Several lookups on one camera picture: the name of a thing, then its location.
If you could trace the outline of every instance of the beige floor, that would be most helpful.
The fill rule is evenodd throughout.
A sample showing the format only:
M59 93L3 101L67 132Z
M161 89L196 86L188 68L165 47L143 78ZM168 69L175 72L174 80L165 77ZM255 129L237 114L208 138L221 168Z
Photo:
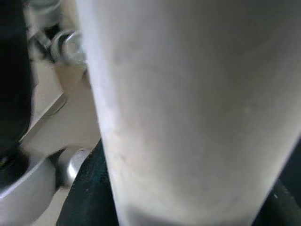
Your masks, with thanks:
M24 144L26 150L48 155L65 145L94 147L100 138L90 87L82 82L81 70L60 67L58 77L67 95L67 103ZM59 216L68 189L60 189L34 226L53 226Z

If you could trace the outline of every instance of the white cylinder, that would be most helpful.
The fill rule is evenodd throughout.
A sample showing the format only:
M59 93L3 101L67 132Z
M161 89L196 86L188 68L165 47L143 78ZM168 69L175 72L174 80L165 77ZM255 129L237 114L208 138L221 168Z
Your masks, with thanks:
M77 4L120 225L251 224L301 130L298 1Z

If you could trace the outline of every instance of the white pipe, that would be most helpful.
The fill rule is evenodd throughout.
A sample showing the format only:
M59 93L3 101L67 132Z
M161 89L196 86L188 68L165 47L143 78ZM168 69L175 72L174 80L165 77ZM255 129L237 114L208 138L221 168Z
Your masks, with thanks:
M298 1L77 4L120 225L251 224L301 130Z

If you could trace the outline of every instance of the metal pole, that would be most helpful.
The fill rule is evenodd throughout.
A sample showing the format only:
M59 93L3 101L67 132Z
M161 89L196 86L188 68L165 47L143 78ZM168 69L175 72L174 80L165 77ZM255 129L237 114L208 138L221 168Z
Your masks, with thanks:
M298 1L77 1L120 225L249 225L301 130Z

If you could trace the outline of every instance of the black fabric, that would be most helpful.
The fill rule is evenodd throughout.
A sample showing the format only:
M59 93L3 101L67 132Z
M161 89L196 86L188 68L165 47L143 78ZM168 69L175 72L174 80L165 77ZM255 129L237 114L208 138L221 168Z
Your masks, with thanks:
M15 156L31 119L32 77L21 0L0 0L0 160Z
M82 164L56 225L118 225L101 141Z

